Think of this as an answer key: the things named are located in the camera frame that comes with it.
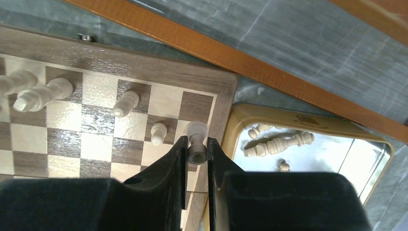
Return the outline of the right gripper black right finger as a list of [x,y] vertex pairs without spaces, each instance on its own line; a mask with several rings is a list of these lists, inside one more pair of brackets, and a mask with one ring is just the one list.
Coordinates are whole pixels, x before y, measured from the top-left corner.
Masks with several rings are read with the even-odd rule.
[[207,140],[212,231],[369,231],[352,184],[330,172],[246,172]]

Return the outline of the white queen chess piece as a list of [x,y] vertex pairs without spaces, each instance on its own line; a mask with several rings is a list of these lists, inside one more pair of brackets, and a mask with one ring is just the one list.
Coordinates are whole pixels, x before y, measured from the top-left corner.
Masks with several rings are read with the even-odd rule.
[[19,93],[32,88],[38,83],[38,78],[33,73],[26,70],[18,70],[10,75],[0,76],[0,96]]

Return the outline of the white bishop chess piece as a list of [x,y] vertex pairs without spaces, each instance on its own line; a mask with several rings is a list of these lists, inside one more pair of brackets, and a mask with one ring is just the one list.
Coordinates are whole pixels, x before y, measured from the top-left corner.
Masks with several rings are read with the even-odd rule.
[[13,109],[18,112],[37,112],[53,100],[62,100],[73,93],[74,87],[65,78],[56,78],[47,85],[37,85],[17,94]]

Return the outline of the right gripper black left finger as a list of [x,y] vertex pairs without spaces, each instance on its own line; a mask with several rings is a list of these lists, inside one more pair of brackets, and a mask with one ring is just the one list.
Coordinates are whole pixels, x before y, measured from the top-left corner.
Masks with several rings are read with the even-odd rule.
[[185,208],[188,138],[124,182],[16,179],[0,185],[3,231],[178,231]]

